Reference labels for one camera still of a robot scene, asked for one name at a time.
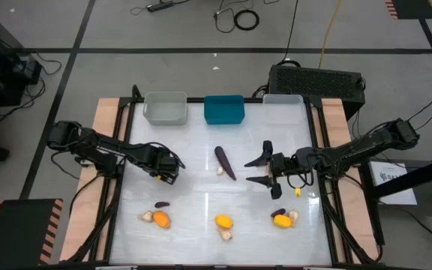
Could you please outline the clear plastic basket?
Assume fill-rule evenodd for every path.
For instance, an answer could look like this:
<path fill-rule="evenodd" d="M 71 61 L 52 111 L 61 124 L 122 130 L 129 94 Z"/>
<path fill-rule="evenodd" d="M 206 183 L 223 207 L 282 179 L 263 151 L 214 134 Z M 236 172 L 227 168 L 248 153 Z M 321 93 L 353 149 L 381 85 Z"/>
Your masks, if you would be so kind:
<path fill-rule="evenodd" d="M 296 125 L 307 118 L 304 99 L 298 94 L 265 94 L 262 104 L 269 124 Z"/>

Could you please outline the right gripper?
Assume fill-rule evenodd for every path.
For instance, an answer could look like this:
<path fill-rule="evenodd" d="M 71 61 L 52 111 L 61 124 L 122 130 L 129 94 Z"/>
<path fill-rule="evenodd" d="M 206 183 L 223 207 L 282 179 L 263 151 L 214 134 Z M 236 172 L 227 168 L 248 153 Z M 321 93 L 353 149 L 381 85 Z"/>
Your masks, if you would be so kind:
<path fill-rule="evenodd" d="M 266 166 L 268 174 L 265 176 L 247 177 L 246 180 L 261 184 L 270 189 L 271 198 L 278 200 L 282 195 L 281 185 L 278 177 L 289 176 L 294 172 L 294 166 L 290 164 L 290 158 L 283 153 L 273 153 L 272 142 L 265 140 L 262 144 L 262 154 L 255 160 L 244 165 L 244 167 Z"/>

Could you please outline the teal plastic basket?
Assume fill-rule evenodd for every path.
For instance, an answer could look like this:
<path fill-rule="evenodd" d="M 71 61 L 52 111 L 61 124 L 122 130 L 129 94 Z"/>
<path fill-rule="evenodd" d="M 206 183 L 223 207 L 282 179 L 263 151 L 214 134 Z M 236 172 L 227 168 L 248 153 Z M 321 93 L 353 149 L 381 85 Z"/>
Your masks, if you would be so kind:
<path fill-rule="evenodd" d="M 204 117 L 208 125 L 238 125 L 245 118 L 245 100 L 241 95 L 204 97 Z"/>

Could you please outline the long purple eggplant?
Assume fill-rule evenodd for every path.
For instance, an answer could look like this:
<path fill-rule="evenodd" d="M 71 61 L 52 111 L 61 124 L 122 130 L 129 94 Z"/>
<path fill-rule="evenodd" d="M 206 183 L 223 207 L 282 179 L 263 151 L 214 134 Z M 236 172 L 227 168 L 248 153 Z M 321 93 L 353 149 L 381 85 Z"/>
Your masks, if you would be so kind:
<path fill-rule="evenodd" d="M 227 158 L 227 156 L 226 156 L 223 148 L 220 147 L 220 146 L 216 146 L 215 149 L 214 149 L 214 153 L 215 153 L 215 155 L 217 157 L 217 160 L 218 160 L 220 166 L 222 167 L 223 171 L 226 172 L 226 174 L 233 181 L 235 181 L 236 180 L 236 175 L 233 172 L 233 169 L 232 169 L 232 167 L 230 165 L 230 162 L 229 162 L 229 160 L 228 160 L 228 158 Z"/>

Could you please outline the small hazard-striped floor mat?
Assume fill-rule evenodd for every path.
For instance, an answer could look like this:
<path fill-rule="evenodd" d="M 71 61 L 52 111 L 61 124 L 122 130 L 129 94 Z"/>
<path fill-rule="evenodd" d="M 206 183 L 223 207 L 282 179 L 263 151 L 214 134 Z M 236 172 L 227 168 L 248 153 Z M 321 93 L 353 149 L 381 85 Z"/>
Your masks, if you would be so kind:
<path fill-rule="evenodd" d="M 432 20 L 431 0 L 384 0 L 394 20 Z"/>

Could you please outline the black table frame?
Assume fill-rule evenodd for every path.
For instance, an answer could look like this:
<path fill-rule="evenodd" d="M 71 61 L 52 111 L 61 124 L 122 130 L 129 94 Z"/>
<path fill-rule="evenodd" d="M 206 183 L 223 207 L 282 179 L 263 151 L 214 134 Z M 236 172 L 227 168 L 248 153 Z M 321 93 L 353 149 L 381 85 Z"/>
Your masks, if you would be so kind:
<path fill-rule="evenodd" d="M 310 117 L 316 125 L 316 138 L 319 143 L 323 139 L 326 128 L 330 143 L 345 143 L 350 138 L 348 124 L 342 101 L 335 98 L 323 98 L 319 109 L 312 108 Z M 104 135 L 116 136 L 123 139 L 129 134 L 128 113 L 129 103 L 122 97 L 101 98 L 94 115 L 93 129 Z M 83 168 L 80 173 L 77 188 L 81 191 L 74 201 L 73 210 L 69 217 L 69 224 L 64 237 L 59 259 L 65 261 L 73 256 L 77 249 L 89 236 L 95 224 L 101 219 L 102 211 L 107 209 L 116 190 L 116 180 L 102 177 L 95 178 L 96 169 L 92 166 Z M 369 211 L 363 191 L 348 178 L 343 178 L 339 184 L 342 192 L 341 206 L 345 211 L 348 230 L 367 255 L 376 259 L 380 255 L 380 248 L 376 244 L 371 232 Z"/>

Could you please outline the orange mango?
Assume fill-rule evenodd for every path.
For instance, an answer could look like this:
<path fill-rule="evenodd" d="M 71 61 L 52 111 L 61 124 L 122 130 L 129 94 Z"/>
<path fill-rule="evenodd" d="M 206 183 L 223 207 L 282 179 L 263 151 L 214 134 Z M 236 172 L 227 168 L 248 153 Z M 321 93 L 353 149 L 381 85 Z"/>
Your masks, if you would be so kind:
<path fill-rule="evenodd" d="M 152 215 L 154 222 L 161 228 L 168 229 L 171 225 L 170 217 L 164 211 L 155 211 Z"/>

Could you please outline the grey-white plastic basket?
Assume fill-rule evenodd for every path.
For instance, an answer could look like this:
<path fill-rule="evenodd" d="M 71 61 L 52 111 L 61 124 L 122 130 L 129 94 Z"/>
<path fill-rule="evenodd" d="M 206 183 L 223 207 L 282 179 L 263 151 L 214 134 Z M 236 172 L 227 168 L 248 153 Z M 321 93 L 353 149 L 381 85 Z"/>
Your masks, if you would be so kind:
<path fill-rule="evenodd" d="M 184 125 L 187 98 L 183 91 L 152 91 L 145 95 L 143 115 L 151 125 Z"/>

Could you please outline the yellow mango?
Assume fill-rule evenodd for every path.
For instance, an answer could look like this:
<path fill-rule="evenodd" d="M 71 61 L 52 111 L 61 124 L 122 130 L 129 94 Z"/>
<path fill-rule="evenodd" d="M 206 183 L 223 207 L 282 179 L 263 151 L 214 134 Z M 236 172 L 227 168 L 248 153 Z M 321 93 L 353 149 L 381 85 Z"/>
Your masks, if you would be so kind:
<path fill-rule="evenodd" d="M 231 229 L 233 227 L 233 220 L 225 214 L 219 214 L 214 218 L 215 223 L 224 229 Z"/>
<path fill-rule="evenodd" d="M 277 214 L 273 217 L 273 223 L 280 228 L 290 228 L 293 226 L 293 220 L 286 215 Z"/>

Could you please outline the black power strip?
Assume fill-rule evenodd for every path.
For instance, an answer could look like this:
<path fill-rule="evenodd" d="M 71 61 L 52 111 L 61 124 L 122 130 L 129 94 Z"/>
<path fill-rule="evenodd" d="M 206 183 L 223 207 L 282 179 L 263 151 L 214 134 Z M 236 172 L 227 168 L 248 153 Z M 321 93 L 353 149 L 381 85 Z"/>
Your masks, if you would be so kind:
<path fill-rule="evenodd" d="M 150 4 L 147 6 L 147 10 L 149 12 L 155 12 L 155 11 L 161 11 L 167 8 L 171 8 L 174 5 L 173 1 L 168 1 L 168 2 L 159 2 L 157 4 Z"/>

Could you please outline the black metal side table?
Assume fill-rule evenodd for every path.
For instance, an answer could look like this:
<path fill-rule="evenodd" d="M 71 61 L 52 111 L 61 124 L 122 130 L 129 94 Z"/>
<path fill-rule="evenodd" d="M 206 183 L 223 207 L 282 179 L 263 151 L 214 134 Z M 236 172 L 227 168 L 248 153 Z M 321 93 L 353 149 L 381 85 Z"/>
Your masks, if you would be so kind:
<path fill-rule="evenodd" d="M 378 245 L 385 244 L 378 206 L 401 210 L 412 218 L 432 216 L 432 161 L 371 158 L 358 173 Z"/>

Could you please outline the large hazard-striped floor mat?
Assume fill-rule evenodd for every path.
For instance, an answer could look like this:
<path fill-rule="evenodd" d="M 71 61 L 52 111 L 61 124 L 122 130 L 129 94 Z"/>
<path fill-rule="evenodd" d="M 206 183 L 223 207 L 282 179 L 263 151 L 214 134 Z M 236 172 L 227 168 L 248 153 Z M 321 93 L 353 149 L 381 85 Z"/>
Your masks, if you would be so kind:
<path fill-rule="evenodd" d="M 62 199 L 0 201 L 0 270 L 50 264 L 63 205 Z"/>

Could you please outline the wooden side board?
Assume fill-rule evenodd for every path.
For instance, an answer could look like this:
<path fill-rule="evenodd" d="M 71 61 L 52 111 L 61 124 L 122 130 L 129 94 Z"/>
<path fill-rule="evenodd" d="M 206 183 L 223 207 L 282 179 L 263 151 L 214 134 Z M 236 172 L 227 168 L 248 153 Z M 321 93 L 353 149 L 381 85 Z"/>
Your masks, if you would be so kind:
<path fill-rule="evenodd" d="M 125 137 L 129 108 L 119 104 L 118 98 L 98 101 L 92 128 L 97 132 L 122 140 Z M 95 227 L 116 190 L 116 180 L 96 178 L 94 166 L 83 167 L 79 173 L 77 189 L 81 191 L 73 203 L 59 260 L 73 256 Z"/>
<path fill-rule="evenodd" d="M 339 99 L 323 99 L 320 108 L 312 108 L 316 143 L 318 146 L 339 146 L 350 141 L 350 132 Z M 338 196 L 330 196 L 331 203 L 342 208 L 346 228 L 351 232 L 358 245 L 373 260 L 379 256 L 368 212 L 365 193 L 359 187 L 359 171 L 351 168 L 348 177 L 337 183 Z"/>

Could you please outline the black computer case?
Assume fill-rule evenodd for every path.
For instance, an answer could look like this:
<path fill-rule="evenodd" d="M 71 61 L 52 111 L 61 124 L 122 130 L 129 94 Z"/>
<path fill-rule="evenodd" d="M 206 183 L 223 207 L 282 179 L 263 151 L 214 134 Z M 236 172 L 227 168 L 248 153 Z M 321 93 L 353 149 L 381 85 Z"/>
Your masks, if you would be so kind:
<path fill-rule="evenodd" d="M 301 95 L 311 101 L 340 99 L 346 120 L 365 104 L 365 79 L 360 73 L 273 65 L 268 79 L 268 93 Z"/>

